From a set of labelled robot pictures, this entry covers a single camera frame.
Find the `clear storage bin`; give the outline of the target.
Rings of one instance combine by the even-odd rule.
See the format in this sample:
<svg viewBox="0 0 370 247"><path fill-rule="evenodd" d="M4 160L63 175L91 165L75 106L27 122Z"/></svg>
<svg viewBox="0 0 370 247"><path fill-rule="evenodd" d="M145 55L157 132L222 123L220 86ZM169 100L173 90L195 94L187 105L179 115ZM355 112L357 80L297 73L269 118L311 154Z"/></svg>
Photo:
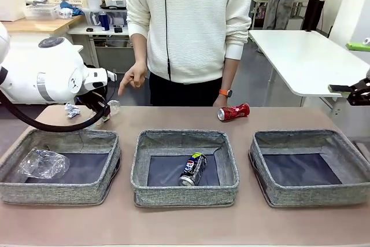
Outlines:
<svg viewBox="0 0 370 247"><path fill-rule="evenodd" d="M82 9L86 22L89 26L101 26L99 15L104 13L108 17L108 22L110 26L127 25L127 11L125 9L119 10L105 10L105 9Z"/></svg>

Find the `white knit sweater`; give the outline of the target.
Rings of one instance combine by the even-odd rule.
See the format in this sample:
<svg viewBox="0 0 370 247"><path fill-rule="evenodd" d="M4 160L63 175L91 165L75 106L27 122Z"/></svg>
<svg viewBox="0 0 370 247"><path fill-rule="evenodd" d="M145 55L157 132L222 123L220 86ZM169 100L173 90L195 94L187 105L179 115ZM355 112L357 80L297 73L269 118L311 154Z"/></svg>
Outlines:
<svg viewBox="0 0 370 247"><path fill-rule="evenodd" d="M221 78L226 58L240 60L251 0L126 0L130 35L147 39L149 71L176 83Z"/></svg>

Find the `large white table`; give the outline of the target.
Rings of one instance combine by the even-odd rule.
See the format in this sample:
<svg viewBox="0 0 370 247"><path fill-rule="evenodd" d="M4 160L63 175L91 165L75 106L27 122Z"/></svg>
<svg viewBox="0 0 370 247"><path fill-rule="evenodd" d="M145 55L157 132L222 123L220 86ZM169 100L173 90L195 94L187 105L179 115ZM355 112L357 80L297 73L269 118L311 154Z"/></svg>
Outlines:
<svg viewBox="0 0 370 247"><path fill-rule="evenodd" d="M290 91L301 97L331 98L330 117L342 116L344 95L332 93L328 86L352 85L365 77L370 65L316 31L251 30L249 36L272 65L264 104L269 105L277 76Z"/></svg>

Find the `person's left hand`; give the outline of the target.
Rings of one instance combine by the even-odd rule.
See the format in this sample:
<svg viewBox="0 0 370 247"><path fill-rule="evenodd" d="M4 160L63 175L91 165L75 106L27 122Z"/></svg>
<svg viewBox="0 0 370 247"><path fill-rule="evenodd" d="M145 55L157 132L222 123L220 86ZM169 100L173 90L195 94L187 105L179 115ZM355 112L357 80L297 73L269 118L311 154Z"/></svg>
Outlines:
<svg viewBox="0 0 370 247"><path fill-rule="evenodd" d="M213 103L213 107L222 108L226 107L228 102L228 98L224 95L219 95L215 102Z"/></svg>

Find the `clear plastic bag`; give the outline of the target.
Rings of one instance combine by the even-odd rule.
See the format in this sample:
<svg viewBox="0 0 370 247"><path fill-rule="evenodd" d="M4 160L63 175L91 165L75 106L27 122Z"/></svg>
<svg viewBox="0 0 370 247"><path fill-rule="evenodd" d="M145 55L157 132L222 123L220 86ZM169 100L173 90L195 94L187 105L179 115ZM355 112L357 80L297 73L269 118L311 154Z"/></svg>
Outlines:
<svg viewBox="0 0 370 247"><path fill-rule="evenodd" d="M50 150L33 148L20 162L17 172L29 178L61 178L69 170L70 160Z"/></svg>

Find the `small white desk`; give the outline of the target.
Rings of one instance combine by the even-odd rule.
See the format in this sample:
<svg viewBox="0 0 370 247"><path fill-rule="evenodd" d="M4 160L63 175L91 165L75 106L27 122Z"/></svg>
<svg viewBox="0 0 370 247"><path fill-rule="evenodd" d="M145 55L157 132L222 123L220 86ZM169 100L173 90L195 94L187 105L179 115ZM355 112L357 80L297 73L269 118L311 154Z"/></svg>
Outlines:
<svg viewBox="0 0 370 247"><path fill-rule="evenodd" d="M18 60L30 62L41 57L49 60L58 57L71 58L80 54L82 50L82 45L73 45L70 42L46 49L40 48L36 42L15 42L10 44L10 49L4 62L11 63Z"/></svg>

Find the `black trousers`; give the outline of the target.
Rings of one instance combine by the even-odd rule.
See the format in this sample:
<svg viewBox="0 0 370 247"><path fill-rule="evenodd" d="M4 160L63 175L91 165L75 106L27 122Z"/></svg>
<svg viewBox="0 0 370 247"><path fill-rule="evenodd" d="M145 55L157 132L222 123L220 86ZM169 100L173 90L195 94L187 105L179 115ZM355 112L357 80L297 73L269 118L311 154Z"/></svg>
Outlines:
<svg viewBox="0 0 370 247"><path fill-rule="evenodd" d="M149 76L150 103L153 106L213 106L219 96L222 78L203 83L182 84Z"/></svg>

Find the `blue cloth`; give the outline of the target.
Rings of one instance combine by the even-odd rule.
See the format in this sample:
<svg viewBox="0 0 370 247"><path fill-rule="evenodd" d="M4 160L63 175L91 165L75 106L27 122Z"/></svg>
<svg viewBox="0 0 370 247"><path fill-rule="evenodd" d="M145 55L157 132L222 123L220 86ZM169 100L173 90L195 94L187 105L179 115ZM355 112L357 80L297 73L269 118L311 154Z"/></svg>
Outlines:
<svg viewBox="0 0 370 247"><path fill-rule="evenodd" d="M74 16L82 16L84 15L84 12L75 6L72 6L67 1L62 1L60 3L60 16L62 18L68 18L68 17L74 17Z"/></svg>

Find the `wooden top workbench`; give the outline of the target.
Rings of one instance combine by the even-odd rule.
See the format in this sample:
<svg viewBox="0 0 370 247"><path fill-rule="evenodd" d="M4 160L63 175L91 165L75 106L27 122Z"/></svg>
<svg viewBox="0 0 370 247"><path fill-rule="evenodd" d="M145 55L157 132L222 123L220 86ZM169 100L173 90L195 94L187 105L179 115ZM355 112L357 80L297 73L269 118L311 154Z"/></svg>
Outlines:
<svg viewBox="0 0 370 247"><path fill-rule="evenodd" d="M12 42L39 42L49 37L65 37L71 40L68 31L84 21L84 16L71 19L2 21Z"/></svg>

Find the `crushed red soda can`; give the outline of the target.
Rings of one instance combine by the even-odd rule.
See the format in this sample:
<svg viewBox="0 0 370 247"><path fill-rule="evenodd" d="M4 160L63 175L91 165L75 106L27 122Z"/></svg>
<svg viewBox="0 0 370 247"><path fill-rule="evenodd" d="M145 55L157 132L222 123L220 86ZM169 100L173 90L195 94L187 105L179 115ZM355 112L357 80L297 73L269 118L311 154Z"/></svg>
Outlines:
<svg viewBox="0 0 370 247"><path fill-rule="evenodd" d="M238 117L248 117L250 107L247 103L238 106L222 107L217 111L217 117L220 121L229 121Z"/></svg>

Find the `blue drink bottle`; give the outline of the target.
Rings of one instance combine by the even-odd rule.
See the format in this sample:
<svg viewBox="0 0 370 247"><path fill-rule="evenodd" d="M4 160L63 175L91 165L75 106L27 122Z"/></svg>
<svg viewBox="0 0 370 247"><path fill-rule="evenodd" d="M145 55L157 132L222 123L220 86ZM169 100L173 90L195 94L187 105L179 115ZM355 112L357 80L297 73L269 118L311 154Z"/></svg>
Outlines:
<svg viewBox="0 0 370 247"><path fill-rule="evenodd" d="M109 18L106 12L100 12L98 17L99 17L99 21L100 21L102 29L104 31L110 30Z"/></svg>

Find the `black Pepsi can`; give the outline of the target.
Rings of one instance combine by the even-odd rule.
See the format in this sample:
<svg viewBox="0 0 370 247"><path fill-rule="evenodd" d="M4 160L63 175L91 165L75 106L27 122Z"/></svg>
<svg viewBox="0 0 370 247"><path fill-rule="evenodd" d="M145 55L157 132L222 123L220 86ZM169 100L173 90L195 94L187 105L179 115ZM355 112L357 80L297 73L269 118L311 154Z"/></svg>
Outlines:
<svg viewBox="0 0 370 247"><path fill-rule="evenodd" d="M180 186L198 186L203 171L207 165L207 158L202 153L194 153L187 160L185 168L179 177Z"/></svg>

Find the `white paper ball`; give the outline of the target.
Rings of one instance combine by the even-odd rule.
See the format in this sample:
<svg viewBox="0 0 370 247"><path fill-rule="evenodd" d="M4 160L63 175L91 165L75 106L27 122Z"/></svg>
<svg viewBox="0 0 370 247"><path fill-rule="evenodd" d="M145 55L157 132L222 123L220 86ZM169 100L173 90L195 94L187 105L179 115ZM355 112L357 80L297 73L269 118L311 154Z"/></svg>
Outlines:
<svg viewBox="0 0 370 247"><path fill-rule="evenodd" d="M65 111L66 117L69 119L76 117L77 115L80 114L80 109L76 105L71 104L70 102L67 102L65 104L64 111Z"/></svg>

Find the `person's right hand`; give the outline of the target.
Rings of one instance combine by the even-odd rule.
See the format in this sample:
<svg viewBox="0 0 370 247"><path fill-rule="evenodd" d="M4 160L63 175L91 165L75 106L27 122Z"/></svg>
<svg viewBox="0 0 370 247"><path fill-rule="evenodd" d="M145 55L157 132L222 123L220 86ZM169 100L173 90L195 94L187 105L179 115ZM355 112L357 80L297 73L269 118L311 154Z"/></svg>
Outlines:
<svg viewBox="0 0 370 247"><path fill-rule="evenodd" d="M118 90L118 95L123 95L125 88L130 85L139 88L144 84L147 66L144 62L136 62L123 76Z"/></svg>

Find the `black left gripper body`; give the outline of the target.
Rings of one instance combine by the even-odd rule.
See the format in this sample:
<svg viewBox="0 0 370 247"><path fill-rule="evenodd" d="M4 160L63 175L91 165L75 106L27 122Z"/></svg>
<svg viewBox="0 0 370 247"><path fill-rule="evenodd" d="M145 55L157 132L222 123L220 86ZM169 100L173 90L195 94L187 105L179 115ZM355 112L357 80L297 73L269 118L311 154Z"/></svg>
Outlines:
<svg viewBox="0 0 370 247"><path fill-rule="evenodd" d="M77 103L88 107L92 111L100 111L104 108L104 97L95 91L89 91L83 95L78 95Z"/></svg>

